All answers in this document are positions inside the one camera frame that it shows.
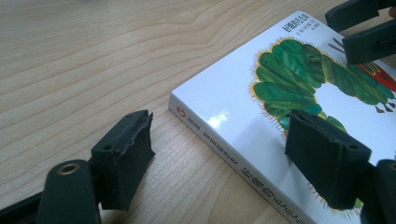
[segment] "book spine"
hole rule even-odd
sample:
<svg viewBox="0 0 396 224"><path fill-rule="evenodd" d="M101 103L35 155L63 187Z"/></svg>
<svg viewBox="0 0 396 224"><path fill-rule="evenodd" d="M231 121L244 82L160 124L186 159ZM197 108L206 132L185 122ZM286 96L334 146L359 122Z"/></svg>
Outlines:
<svg viewBox="0 0 396 224"><path fill-rule="evenodd" d="M201 139L204 140L219 156L221 156L250 186L279 211L290 223L315 223L301 209L282 194L265 176L260 175L249 162L245 160L233 147L224 141L212 128L201 120L173 93L169 98L169 109L187 124Z"/></svg>

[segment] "wooden table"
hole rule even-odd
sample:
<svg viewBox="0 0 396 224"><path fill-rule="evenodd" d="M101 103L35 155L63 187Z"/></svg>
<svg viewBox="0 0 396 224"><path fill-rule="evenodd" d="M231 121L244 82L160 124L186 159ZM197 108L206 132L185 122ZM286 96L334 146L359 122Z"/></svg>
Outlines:
<svg viewBox="0 0 396 224"><path fill-rule="evenodd" d="M324 21L342 2L1 1L0 208L41 191L54 165L87 160L121 117L146 108L157 155L131 211L102 211L105 223L287 223L168 110L168 97L293 11Z"/></svg>

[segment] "red logo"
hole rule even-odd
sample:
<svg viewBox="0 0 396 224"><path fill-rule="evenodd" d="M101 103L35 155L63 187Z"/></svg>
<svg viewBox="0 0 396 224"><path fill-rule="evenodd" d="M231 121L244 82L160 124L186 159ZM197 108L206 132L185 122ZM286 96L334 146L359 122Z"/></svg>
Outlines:
<svg viewBox="0 0 396 224"><path fill-rule="evenodd" d="M186 117L186 112L184 112L184 109L181 107L177 108L177 113L183 118Z"/></svg>

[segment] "wood grain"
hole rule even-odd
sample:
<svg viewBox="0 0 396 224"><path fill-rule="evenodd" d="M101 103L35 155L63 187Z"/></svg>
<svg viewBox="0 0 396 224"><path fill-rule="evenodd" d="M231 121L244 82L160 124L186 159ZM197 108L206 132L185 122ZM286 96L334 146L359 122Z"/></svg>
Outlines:
<svg viewBox="0 0 396 224"><path fill-rule="evenodd" d="M342 2L1 1L0 208L146 108L157 155L131 211L102 211L105 223L287 223L167 109L169 93L293 11L324 21Z"/></svg>

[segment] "white book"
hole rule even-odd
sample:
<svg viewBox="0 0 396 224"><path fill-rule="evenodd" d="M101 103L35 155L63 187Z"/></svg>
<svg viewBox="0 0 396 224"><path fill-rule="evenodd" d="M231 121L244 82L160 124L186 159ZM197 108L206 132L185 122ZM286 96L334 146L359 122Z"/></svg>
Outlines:
<svg viewBox="0 0 396 224"><path fill-rule="evenodd" d="M335 118L373 151L373 165L396 159L396 71L381 62L347 65L342 38L297 11L169 99L169 108L290 223L360 223L361 204L338 211L318 196L285 155L285 111Z"/></svg>

